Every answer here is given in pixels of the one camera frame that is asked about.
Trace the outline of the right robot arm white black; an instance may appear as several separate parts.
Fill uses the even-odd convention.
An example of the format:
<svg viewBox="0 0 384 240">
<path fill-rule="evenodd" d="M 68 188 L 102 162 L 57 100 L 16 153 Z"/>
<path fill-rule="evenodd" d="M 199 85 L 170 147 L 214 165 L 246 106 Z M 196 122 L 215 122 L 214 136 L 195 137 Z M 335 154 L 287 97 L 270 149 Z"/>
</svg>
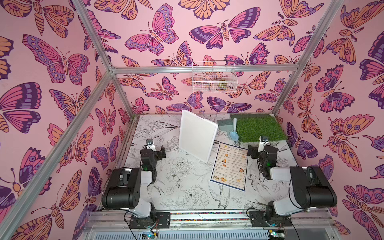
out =
<svg viewBox="0 0 384 240">
<path fill-rule="evenodd" d="M 270 144 L 248 145 L 247 155 L 257 161 L 265 180 L 289 183 L 286 198 L 267 204 L 266 220 L 289 217 L 310 208 L 337 205 L 337 195 L 320 167 L 280 167 L 277 165 L 278 151 Z"/>
</svg>

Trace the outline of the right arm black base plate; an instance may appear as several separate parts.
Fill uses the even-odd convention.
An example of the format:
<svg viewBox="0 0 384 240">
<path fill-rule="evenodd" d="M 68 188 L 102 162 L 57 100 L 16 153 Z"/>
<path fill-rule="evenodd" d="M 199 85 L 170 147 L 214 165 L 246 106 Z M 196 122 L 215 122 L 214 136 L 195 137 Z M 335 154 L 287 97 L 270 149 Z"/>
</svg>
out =
<svg viewBox="0 0 384 240">
<path fill-rule="evenodd" d="M 292 221 L 287 216 L 279 216 L 265 211 L 250 210 L 247 212 L 252 227 L 292 227 Z"/>
</svg>

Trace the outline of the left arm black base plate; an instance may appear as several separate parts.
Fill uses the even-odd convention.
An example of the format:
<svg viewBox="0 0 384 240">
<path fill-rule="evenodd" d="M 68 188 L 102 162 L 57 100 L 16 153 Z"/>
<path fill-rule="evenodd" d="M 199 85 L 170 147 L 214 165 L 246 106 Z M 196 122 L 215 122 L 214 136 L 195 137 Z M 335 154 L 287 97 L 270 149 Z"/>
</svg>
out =
<svg viewBox="0 0 384 240">
<path fill-rule="evenodd" d="M 170 212 L 159 212 L 146 218 L 131 217 L 129 227 L 131 229 L 168 229 L 171 223 Z"/>
</svg>

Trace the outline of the laminated dim sum menu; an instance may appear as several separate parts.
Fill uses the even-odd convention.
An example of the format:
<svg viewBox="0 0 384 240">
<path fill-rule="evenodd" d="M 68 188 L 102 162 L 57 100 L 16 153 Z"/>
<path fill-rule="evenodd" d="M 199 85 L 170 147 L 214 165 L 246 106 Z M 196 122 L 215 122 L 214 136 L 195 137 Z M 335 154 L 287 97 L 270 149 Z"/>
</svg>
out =
<svg viewBox="0 0 384 240">
<path fill-rule="evenodd" d="M 221 142 L 210 181 L 239 191 L 246 190 L 248 150 Z"/>
</svg>

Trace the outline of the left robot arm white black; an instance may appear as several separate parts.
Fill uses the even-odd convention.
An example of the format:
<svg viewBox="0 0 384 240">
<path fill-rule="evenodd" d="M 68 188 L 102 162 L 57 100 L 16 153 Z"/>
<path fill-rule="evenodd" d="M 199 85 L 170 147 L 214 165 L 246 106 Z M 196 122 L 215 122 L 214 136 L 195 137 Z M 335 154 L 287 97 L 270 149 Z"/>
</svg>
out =
<svg viewBox="0 0 384 240">
<path fill-rule="evenodd" d="M 156 219 L 152 203 L 141 197 L 141 192 L 157 178 L 157 162 L 166 157 L 164 147 L 159 151 L 145 146 L 140 151 L 141 166 L 138 168 L 114 169 L 102 196 L 102 205 L 107 210 L 124 210 L 138 220 Z"/>
</svg>

